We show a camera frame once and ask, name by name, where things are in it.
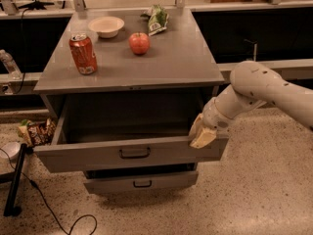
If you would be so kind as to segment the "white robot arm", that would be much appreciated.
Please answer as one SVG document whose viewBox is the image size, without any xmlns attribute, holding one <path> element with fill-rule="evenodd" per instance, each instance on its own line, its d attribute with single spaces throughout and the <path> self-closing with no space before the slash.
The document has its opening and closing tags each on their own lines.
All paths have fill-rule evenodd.
<svg viewBox="0 0 313 235">
<path fill-rule="evenodd" d="M 201 149 L 245 113 L 270 103 L 308 129 L 313 128 L 313 90 L 287 82 L 275 71 L 254 61 L 240 62 L 230 84 L 212 97 L 196 117 L 190 146 Z"/>
</svg>

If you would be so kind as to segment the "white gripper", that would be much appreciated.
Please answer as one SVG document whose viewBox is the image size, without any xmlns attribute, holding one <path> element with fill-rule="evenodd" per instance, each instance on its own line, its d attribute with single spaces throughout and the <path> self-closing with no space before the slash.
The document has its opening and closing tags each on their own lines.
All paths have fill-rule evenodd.
<svg viewBox="0 0 313 235">
<path fill-rule="evenodd" d="M 189 131 L 190 146 L 201 149 L 215 140 L 217 134 L 225 132 L 233 121 L 223 116 L 215 105 L 215 97 L 203 107 Z"/>
</svg>

